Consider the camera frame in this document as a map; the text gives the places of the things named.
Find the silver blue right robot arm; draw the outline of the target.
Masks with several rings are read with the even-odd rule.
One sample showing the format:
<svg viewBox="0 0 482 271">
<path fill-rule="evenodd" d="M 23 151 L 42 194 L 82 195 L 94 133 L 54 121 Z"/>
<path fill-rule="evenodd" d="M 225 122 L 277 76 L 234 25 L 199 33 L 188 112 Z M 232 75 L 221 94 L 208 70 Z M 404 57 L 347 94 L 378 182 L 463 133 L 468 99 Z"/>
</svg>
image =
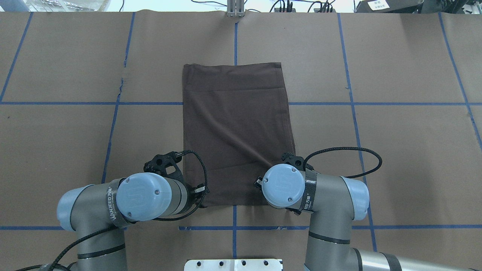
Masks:
<svg viewBox="0 0 482 271">
<path fill-rule="evenodd" d="M 348 177 L 324 175 L 308 160 L 331 151 L 352 150 L 372 154 L 375 168 Z M 308 212 L 305 271 L 459 271 L 460 267 L 398 257 L 394 254 L 363 251 L 351 247 L 354 220 L 363 220 L 370 204 L 369 189 L 358 180 L 382 165 L 381 156 L 371 149 L 338 146 L 311 153 L 306 158 L 286 152 L 282 163 L 258 177 L 254 186 L 274 208 L 297 215 Z"/>
</svg>

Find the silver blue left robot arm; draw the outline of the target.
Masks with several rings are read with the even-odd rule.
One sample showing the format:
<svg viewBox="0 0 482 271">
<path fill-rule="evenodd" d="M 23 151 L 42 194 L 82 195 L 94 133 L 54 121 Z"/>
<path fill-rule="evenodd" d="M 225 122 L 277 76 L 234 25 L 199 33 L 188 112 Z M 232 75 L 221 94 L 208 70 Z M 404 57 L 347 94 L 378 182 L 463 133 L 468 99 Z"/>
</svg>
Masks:
<svg viewBox="0 0 482 271">
<path fill-rule="evenodd" d="M 204 181 L 194 187 L 177 165 L 188 154 L 196 156 L 203 169 Z M 143 221 L 187 218 L 201 207 L 208 193 L 206 167 L 192 150 L 156 155 L 141 173 L 72 189 L 60 198 L 56 216 L 60 226 L 73 231 L 77 240 L 44 269 L 125 271 L 126 228 Z"/>
</svg>

